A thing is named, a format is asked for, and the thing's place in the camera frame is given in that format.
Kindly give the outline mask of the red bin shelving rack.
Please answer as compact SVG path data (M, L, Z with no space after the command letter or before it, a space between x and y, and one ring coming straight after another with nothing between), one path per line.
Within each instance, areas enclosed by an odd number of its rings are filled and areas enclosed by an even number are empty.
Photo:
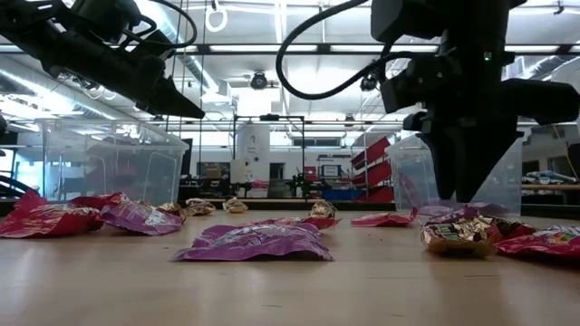
M388 204L394 200L392 166L387 156L391 145L381 133L363 133L351 146L351 186L355 202Z

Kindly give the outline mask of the blue storage bin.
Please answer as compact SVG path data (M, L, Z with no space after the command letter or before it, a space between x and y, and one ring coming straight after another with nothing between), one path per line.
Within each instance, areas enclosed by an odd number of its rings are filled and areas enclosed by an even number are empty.
M361 189L330 189L322 190L321 196L326 201L359 201L366 198L366 192Z

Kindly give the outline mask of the white vent box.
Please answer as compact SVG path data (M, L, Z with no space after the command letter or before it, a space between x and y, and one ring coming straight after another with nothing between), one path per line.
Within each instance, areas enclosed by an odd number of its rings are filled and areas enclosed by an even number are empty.
M526 74L526 65L525 65L525 57L518 56L515 58L510 65L505 67L505 78L512 79L512 78L520 78L524 77Z

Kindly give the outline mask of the wooden workbench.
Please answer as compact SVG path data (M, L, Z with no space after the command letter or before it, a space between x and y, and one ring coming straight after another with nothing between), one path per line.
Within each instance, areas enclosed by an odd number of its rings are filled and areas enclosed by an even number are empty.
M525 190L548 190L548 191L580 191L580 185L539 185L523 184Z

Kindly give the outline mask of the large clear plastic bin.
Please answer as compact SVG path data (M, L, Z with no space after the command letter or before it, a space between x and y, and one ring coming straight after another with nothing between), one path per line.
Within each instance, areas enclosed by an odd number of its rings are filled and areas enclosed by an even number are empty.
M551 74L551 81L580 84L580 56L555 68Z

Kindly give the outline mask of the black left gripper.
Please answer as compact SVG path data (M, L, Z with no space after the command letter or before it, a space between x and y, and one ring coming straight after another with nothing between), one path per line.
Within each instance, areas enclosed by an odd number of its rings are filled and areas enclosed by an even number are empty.
M43 67L73 72L135 101L153 115L203 119L205 112L165 78L166 47L140 43L131 51L75 31L59 34L43 56Z

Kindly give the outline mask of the black metal frame stand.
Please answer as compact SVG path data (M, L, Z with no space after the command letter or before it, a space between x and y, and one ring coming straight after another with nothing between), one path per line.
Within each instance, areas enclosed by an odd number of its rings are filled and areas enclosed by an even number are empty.
M244 176L244 167L237 158L237 130L247 123L266 124L270 128L270 173L268 181L249 180ZM301 115L280 115L267 113L262 115L234 115L232 120L232 148L229 170L229 181L232 194L239 196L242 192L244 197L268 197L268 191L276 182L284 180L285 163L276 157L276 152L272 146L272 134L276 133L276 128L281 127L288 131L297 128L305 139L305 117Z

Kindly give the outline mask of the white cabinet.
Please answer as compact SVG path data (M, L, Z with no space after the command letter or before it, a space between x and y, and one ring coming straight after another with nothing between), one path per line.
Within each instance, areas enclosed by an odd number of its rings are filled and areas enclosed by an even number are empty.
M249 180L268 181L270 173L270 128L247 123L237 130L237 158Z

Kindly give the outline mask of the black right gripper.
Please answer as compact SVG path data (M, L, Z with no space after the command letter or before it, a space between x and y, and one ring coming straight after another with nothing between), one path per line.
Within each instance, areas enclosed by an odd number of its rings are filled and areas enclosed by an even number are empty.
M419 138L430 149L440 199L455 197L468 203L509 148L521 137L513 113L499 108L499 84L503 67L515 60L513 53L484 53L473 70L465 70L458 57L414 53L408 58L433 57L437 68L425 98L424 110L403 121L405 130L422 132ZM506 133L432 132L434 128L490 128Z

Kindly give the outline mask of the small clear plastic bin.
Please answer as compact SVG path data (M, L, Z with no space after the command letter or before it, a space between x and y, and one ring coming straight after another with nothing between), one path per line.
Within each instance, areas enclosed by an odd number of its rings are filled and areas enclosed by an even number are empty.
M401 194L399 175L408 177L419 189L425 206L459 206L455 199L440 199L433 170L430 150L416 136L409 136L387 148L387 156L392 169L394 202L399 210L411 207ZM522 139L509 148L503 158L493 168L472 203L484 202L506 207L506 216L519 216L521 213L522 191Z
M145 122L38 120L42 194L51 201L122 192L153 205L178 198L189 146Z

